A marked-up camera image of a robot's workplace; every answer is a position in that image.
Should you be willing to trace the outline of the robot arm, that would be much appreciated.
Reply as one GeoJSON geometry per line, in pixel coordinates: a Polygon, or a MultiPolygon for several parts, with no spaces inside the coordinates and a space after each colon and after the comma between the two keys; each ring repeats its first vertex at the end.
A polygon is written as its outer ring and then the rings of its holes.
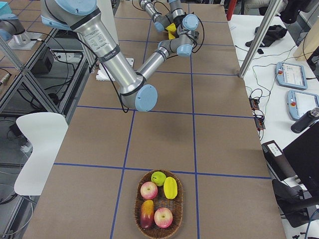
{"type": "Polygon", "coordinates": [[[169,1],[170,11],[162,15],[152,1],[141,0],[139,5],[151,17],[156,30],[164,31],[174,23],[177,36],[160,42],[157,50],[135,71],[103,24],[95,0],[42,0],[40,4],[42,23],[80,34],[120,86],[120,102],[140,112],[152,110],[157,103],[158,93],[147,83],[149,77],[171,54],[190,56],[198,37],[199,18],[193,13],[185,13],[180,1],[169,1]]]}
{"type": "Polygon", "coordinates": [[[151,0],[139,1],[141,9],[151,17],[158,32],[163,32],[172,23],[178,27],[186,15],[180,0],[169,0],[168,3],[170,10],[164,15],[155,8],[155,3],[152,3],[151,0]]]}

